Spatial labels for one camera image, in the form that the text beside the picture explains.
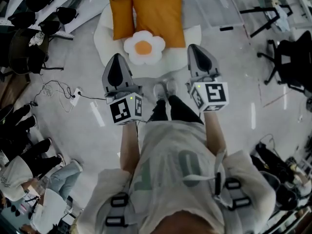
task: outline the floor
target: floor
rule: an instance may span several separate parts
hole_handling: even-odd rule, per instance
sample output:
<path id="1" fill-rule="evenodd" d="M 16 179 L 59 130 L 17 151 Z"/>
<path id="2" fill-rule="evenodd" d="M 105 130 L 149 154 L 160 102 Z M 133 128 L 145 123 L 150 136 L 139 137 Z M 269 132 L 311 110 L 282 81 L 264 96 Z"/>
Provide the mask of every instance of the floor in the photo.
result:
<path id="1" fill-rule="evenodd" d="M 242 10 L 257 6 L 257 0 L 234 0 Z M 244 15 L 246 30 L 254 31 L 265 18 L 259 15 Z M 104 97 L 101 76 L 104 71 L 98 52 L 93 42 L 99 16 L 88 21 L 75 32 L 73 41 L 54 39 L 50 42 L 48 66 L 62 67 L 64 71 L 44 71 L 42 76 L 31 75 L 31 86 L 21 97 L 20 103 L 28 103 L 41 90 L 42 82 L 55 79 L 67 83 L 72 91 L 79 87 L 89 97 Z M 272 64 L 264 58 L 257 58 L 258 51 L 266 51 L 268 39 L 288 39 L 290 34 L 276 33 L 266 30 L 248 39 L 243 27 L 233 31 L 220 32 L 211 30 L 202 38 L 202 44 L 213 54 L 220 66 L 222 80 L 228 82 L 230 104 L 218 113 L 225 135 L 228 152 L 238 150 L 251 152 L 259 140 L 272 134 L 275 148 L 282 158 L 287 158 L 296 150 L 300 150 L 311 131 L 312 114 L 305 109 L 306 98 L 273 80 L 268 86 L 263 80 L 272 69 Z M 166 78 L 174 78 L 178 82 L 178 96 L 195 111 L 195 104 L 187 94 L 185 82 L 190 73 L 187 67 L 168 74 L 159 79 L 140 78 L 135 82 L 143 85 L 144 119 L 147 120 L 155 103 L 152 95 L 154 84 Z M 59 86 L 51 84 L 53 91 Z M 121 141 L 120 126 L 106 124 L 100 127 L 90 103 L 94 100 L 80 98 L 70 113 L 71 104 L 62 94 L 57 92 L 52 97 L 43 94 L 37 96 L 38 107 L 32 109 L 36 114 L 39 130 L 43 137 L 52 137 L 54 148 L 62 152 L 66 159 L 75 158 L 83 164 L 84 171 L 76 183 L 71 196 L 83 208 L 91 196 L 97 181 L 97 174 L 107 168 L 119 165 L 119 149 Z M 110 111 L 105 101 L 96 100 L 98 110 L 107 123 Z M 255 108 L 255 128 L 252 129 L 252 104 Z M 270 137 L 263 140 L 270 147 Z"/>

